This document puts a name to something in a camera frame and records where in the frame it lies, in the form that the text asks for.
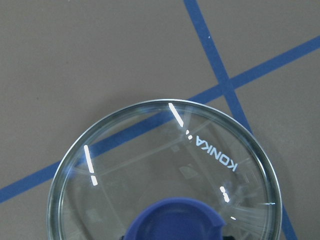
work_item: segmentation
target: glass lid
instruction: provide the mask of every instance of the glass lid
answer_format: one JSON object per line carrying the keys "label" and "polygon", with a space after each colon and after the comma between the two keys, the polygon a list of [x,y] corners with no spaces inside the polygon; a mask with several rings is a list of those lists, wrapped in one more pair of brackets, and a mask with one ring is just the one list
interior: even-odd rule
{"label": "glass lid", "polygon": [[48,238],[125,239],[146,209],[177,198],[219,215],[223,239],[279,238],[279,185],[260,145],[226,114],[175,99],[126,107],[82,134],[51,185]]}

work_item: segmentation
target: transparent lid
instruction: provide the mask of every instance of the transparent lid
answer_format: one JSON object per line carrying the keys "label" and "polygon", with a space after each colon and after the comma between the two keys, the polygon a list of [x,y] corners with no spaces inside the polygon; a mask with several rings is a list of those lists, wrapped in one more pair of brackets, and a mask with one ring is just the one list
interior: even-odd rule
{"label": "transparent lid", "polygon": [[279,186],[257,141],[224,113],[174,99],[121,109],[72,145],[50,189],[48,237],[119,240],[148,206],[176,197],[214,209],[225,237],[279,238]]}

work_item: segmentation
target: table surface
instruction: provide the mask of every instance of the table surface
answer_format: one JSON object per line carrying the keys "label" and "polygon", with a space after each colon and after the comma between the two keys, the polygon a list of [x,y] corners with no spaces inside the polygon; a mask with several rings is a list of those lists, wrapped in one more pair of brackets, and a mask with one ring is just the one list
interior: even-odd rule
{"label": "table surface", "polygon": [[251,130],[279,180],[280,239],[318,239],[319,12],[316,0],[2,0],[1,239],[46,239],[50,184],[72,143],[117,109],[163,98]]}

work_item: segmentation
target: floor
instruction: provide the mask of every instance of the floor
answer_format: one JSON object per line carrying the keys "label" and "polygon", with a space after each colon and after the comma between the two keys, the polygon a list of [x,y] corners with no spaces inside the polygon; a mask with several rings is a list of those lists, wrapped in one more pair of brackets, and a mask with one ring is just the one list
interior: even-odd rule
{"label": "floor", "polygon": [[279,180],[280,239],[317,239],[319,12],[315,0],[1,1],[1,239],[46,239],[50,184],[72,143],[117,109],[163,98],[250,130]]}

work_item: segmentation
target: gray surface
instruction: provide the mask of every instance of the gray surface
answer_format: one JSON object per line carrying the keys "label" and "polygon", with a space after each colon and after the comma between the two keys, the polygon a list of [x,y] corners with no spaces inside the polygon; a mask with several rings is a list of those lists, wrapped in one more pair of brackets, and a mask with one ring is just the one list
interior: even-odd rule
{"label": "gray surface", "polygon": [[[199,5],[231,77],[320,33],[317,1]],[[3,0],[0,22],[1,188],[118,108],[217,84],[182,1]],[[300,239],[320,236],[319,61],[318,50],[236,91]],[[223,97],[209,105],[230,114]],[[1,239],[46,239],[49,186],[1,204]]]}

